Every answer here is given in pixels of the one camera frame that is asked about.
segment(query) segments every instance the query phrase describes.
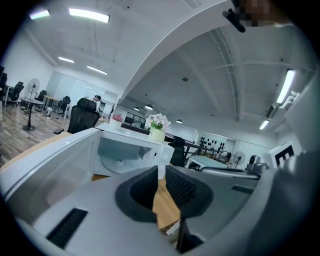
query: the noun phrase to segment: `person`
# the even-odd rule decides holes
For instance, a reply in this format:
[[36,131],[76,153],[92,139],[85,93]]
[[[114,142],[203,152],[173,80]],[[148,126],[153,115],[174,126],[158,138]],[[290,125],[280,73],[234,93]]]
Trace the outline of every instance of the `person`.
[[96,103],[96,112],[99,112],[101,96],[100,95],[95,95],[94,98],[93,98],[93,101]]

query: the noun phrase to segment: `potted plant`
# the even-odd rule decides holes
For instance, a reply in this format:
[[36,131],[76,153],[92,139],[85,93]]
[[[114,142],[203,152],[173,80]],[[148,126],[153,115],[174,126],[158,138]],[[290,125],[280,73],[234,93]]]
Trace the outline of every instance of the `potted plant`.
[[163,142],[165,141],[166,129],[171,124],[165,115],[151,114],[145,120],[145,127],[150,128],[149,137],[155,141]]
[[121,114],[114,114],[113,117],[110,120],[110,127],[113,129],[119,129],[122,125],[123,118]]

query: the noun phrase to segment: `table base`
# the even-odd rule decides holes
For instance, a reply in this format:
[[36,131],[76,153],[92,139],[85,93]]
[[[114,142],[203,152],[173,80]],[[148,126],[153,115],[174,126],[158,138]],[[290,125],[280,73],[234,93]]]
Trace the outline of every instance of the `table base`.
[[36,127],[34,127],[33,125],[24,125],[22,126],[22,129],[25,130],[25,131],[34,131],[36,129]]

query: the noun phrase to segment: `chair armrest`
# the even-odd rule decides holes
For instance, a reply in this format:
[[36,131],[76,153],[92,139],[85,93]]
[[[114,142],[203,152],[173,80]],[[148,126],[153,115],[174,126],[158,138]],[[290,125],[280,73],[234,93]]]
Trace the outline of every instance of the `chair armrest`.
[[62,133],[64,130],[65,130],[65,129],[63,129],[63,128],[58,128],[58,129],[55,129],[55,130],[53,131],[53,133],[54,133],[54,134],[60,134],[60,133]]

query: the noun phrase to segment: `wooden tabletop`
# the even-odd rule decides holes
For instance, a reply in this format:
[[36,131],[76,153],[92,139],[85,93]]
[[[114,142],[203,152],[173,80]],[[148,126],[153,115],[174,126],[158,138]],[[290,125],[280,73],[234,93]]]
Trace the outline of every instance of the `wooden tabletop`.
[[54,101],[56,101],[56,100],[57,100],[56,98],[54,98],[54,97],[50,97],[50,96],[47,96],[47,95],[44,95],[44,97],[46,97],[46,98],[48,98],[48,99],[50,99],[50,100],[54,100]]
[[[42,147],[58,141],[64,137],[69,136],[71,133],[63,132],[59,135],[56,135],[54,137],[51,137],[43,142],[40,142],[39,144],[29,148],[28,150],[22,152],[21,154],[17,155],[10,161],[8,161],[6,164],[4,164],[0,171],[6,169],[9,165],[13,164],[14,162],[18,161],[21,158],[24,158],[25,156],[29,155],[30,153],[41,149]],[[96,181],[99,179],[107,178],[107,176],[102,175],[96,175],[94,174],[92,177],[92,181]],[[168,228],[172,226],[174,223],[176,223],[180,219],[180,210],[176,206],[174,200],[172,199],[171,195],[169,194],[167,188],[166,188],[166,176],[162,180],[158,180],[158,189],[155,193],[154,199],[153,199],[153,209],[152,211],[157,216],[157,225],[160,230]]]

